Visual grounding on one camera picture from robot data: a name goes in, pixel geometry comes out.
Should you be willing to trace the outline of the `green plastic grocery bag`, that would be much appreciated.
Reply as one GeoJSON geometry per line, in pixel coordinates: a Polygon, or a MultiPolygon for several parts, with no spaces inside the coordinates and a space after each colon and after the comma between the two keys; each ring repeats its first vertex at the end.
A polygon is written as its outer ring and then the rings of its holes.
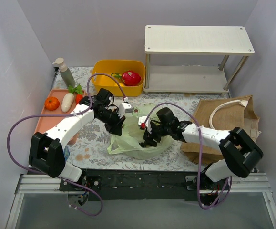
{"type": "Polygon", "coordinates": [[[174,140],[170,136],[165,136],[161,138],[157,147],[147,146],[144,148],[140,146],[140,143],[144,141],[144,131],[139,128],[138,119],[147,116],[153,107],[152,103],[143,104],[136,106],[132,113],[125,114],[122,135],[111,136],[111,143],[107,148],[110,155],[124,153],[135,159],[147,160],[159,155],[172,145],[174,140]]]}

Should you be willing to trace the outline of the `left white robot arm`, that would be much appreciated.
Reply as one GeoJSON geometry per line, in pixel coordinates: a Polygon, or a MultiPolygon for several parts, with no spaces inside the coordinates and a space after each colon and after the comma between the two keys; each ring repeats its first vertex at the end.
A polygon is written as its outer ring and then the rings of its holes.
{"type": "Polygon", "coordinates": [[[36,132],[31,139],[29,165],[52,178],[68,179],[75,190],[83,190],[87,180],[80,168],[66,161],[66,146],[80,129],[94,119],[103,122],[110,134],[121,136],[125,114],[133,107],[125,97],[115,110],[111,110],[113,101],[113,94],[102,88],[97,95],[80,100],[71,115],[53,128],[43,134],[36,132]]]}

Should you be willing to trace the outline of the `brown jute tote bag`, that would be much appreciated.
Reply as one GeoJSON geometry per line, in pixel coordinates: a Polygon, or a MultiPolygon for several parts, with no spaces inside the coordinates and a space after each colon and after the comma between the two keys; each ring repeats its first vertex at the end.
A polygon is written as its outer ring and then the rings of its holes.
{"type": "MultiPolygon", "coordinates": [[[[216,130],[232,130],[235,127],[243,128],[252,140],[256,142],[261,132],[258,130],[259,117],[254,112],[252,95],[234,99],[201,100],[194,117],[204,127],[211,127],[209,122],[213,111],[222,104],[236,100],[246,101],[246,107],[239,102],[224,105],[213,115],[212,125],[216,130]]],[[[198,164],[199,143],[182,143],[180,149],[191,162],[198,164]]],[[[202,164],[208,165],[222,159],[223,155],[219,150],[203,146],[202,164]]]]}

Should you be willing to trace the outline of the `orange pumpkin toy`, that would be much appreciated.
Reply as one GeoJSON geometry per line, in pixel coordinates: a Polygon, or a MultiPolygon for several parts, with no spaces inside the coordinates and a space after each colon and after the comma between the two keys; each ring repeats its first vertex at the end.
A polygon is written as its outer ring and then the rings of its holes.
{"type": "Polygon", "coordinates": [[[54,111],[59,108],[60,102],[56,97],[48,97],[45,100],[44,107],[49,111],[54,111]]]}

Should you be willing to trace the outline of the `white radish toy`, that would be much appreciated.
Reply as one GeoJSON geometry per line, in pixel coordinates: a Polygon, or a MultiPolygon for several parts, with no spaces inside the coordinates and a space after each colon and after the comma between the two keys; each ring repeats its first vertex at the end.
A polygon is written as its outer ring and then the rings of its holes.
{"type": "Polygon", "coordinates": [[[69,87],[69,92],[64,96],[62,104],[61,104],[61,110],[62,112],[66,113],[71,108],[74,99],[75,99],[75,93],[77,92],[77,87],[69,87]]]}

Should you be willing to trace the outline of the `red dragon fruit toy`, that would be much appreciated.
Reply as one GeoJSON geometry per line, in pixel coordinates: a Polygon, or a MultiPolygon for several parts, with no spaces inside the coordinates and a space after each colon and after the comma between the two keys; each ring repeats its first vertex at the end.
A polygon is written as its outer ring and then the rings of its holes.
{"type": "Polygon", "coordinates": [[[140,75],[132,70],[123,73],[111,73],[111,76],[119,79],[126,86],[137,86],[142,80],[140,75]]]}

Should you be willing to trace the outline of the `red chili pepper toy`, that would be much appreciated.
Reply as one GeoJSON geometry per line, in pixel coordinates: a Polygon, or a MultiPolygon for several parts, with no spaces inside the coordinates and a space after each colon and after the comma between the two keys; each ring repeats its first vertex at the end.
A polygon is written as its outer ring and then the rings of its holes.
{"type": "Polygon", "coordinates": [[[82,86],[78,84],[75,89],[76,97],[75,97],[75,103],[78,104],[81,99],[83,99],[84,92],[82,90],[82,86]]]}

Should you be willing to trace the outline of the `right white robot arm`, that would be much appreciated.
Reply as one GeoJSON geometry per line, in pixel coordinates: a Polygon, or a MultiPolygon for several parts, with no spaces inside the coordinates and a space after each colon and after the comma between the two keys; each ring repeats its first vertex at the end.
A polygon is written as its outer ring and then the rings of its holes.
{"type": "Polygon", "coordinates": [[[180,121],[167,107],[156,113],[158,120],[146,116],[138,119],[144,130],[142,147],[156,147],[164,136],[184,143],[199,143],[218,150],[223,159],[209,164],[200,174],[200,181],[194,179],[192,186],[213,189],[228,177],[246,178],[253,171],[264,154],[244,129],[214,130],[197,126],[191,121],[180,121]]]}

